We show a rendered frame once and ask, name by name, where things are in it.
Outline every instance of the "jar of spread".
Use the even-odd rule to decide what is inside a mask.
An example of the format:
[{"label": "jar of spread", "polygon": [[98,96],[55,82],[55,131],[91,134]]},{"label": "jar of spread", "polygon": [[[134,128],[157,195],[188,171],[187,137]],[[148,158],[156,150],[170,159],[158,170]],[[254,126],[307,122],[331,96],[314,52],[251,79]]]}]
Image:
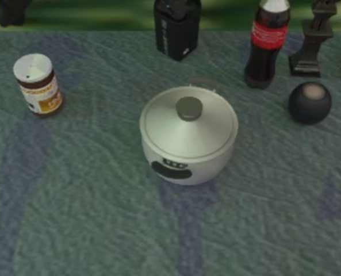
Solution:
[{"label": "jar of spread", "polygon": [[49,117],[62,108],[63,98],[47,56],[40,53],[25,55],[16,61],[13,73],[35,115]]}]

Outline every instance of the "black ball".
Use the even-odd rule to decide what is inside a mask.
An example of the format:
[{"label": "black ball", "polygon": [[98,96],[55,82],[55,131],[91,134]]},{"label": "black ball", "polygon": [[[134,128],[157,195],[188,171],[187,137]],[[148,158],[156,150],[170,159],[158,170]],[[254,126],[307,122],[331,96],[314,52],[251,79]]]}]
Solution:
[{"label": "black ball", "polygon": [[317,124],[326,118],[331,110],[331,95],[320,83],[305,82],[290,94],[288,110],[301,124]]}]

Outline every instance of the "soda bottle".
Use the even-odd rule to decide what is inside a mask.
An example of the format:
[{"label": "soda bottle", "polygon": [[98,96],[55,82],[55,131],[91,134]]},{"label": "soda bottle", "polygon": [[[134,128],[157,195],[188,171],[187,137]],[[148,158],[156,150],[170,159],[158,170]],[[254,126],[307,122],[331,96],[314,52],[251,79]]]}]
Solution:
[{"label": "soda bottle", "polygon": [[248,86],[265,89],[272,82],[289,20],[288,0],[261,0],[252,26],[250,57],[244,69]]},{"label": "soda bottle", "polygon": [[201,18],[200,0],[156,0],[156,47],[180,61],[196,49]]}]

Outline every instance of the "white pot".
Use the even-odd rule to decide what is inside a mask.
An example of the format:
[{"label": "white pot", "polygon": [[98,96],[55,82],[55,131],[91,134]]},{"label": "white pot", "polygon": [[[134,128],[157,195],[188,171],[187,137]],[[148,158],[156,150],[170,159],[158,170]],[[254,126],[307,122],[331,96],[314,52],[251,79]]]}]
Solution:
[{"label": "white pot", "polygon": [[140,130],[145,157],[160,177],[196,185],[211,180],[225,167],[238,120],[232,106],[215,92],[181,86],[146,104]]}]

